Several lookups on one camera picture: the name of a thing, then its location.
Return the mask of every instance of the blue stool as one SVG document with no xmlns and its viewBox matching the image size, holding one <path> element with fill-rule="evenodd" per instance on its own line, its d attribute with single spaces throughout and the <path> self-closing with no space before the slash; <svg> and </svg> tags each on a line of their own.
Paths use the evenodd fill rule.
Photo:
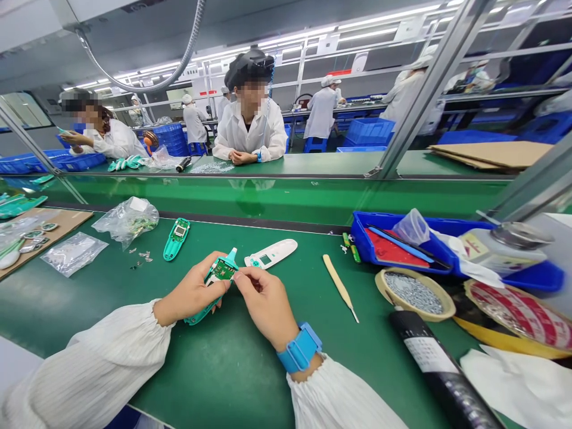
<svg viewBox="0 0 572 429">
<path fill-rule="evenodd" d="M 320 143 L 314 143 L 314 139 L 320 140 Z M 304 153 L 310 153 L 311 150 L 319 150 L 320 152 L 326 152 L 326 146 L 328 145 L 328 139 L 321 139 L 319 137 L 310 137 L 306 140 L 304 145 Z"/>
<path fill-rule="evenodd" d="M 207 148 L 207 144 L 205 142 L 199 143 L 189 143 L 189 153 L 191 156 L 193 155 L 206 155 L 209 153 L 209 149 Z"/>
<path fill-rule="evenodd" d="M 518 139 L 556 144 L 571 130 L 572 112 L 551 113 L 532 120 Z"/>
</svg>

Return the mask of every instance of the white plastic device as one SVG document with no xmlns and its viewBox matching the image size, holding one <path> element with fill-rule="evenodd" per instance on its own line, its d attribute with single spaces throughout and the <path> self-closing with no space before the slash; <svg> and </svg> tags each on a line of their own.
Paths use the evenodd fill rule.
<svg viewBox="0 0 572 429">
<path fill-rule="evenodd" d="M 286 258 L 294 252 L 297 247 L 298 243 L 296 240 L 292 240 L 291 238 L 278 241 L 277 243 L 244 258 L 244 264 L 246 266 L 257 266 L 265 270 Z"/>
</svg>

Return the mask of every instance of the hose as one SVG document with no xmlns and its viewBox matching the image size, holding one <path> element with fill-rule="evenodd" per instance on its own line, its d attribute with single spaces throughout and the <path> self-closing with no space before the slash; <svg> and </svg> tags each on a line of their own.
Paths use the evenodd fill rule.
<svg viewBox="0 0 572 429">
<path fill-rule="evenodd" d="M 83 48 L 88 53 L 88 57 L 91 59 L 92 63 L 94 63 L 95 66 L 102 71 L 102 73 L 110 80 L 111 83 L 113 83 L 114 85 L 120 87 L 121 89 L 124 89 L 124 90 L 129 91 L 129 92 L 142 93 L 142 92 L 160 91 L 160 90 L 168 87 L 174 81 L 176 81 L 179 78 L 179 76 L 183 73 L 183 71 L 185 70 L 187 65 L 189 64 L 189 61 L 191 59 L 191 56 L 192 56 L 192 53 L 193 53 L 193 50 L 195 47 L 195 43 L 196 43 L 197 38 L 198 38 L 198 30 L 201 26 L 201 21 L 203 20 L 203 11 L 204 11 L 205 3 L 206 3 L 206 0 L 197 0 L 197 10 L 195 11 L 195 20 L 192 24 L 191 37 L 189 38 L 189 44 L 186 46 L 185 54 L 183 55 L 183 58 L 181 59 L 181 62 L 179 63 L 179 67 L 177 67 L 177 69 L 173 72 L 173 74 L 171 76 L 169 76 L 167 78 L 167 80 L 164 80 L 163 82 L 158 83 L 158 84 L 153 85 L 153 86 L 146 86 L 146 87 L 138 88 L 138 87 L 134 87 L 134 86 L 125 85 L 124 83 L 119 82 L 117 79 L 114 79 L 113 76 L 111 76 L 109 73 L 107 73 L 100 66 L 100 64 L 97 62 L 97 60 L 95 59 L 94 53 L 91 50 L 91 46 L 89 45 L 88 39 L 85 36 L 85 33 L 83 32 L 83 30 L 80 28 L 77 28 L 76 34 L 77 34 L 77 37 L 79 38 L 80 42 L 82 43 Z"/>
</svg>

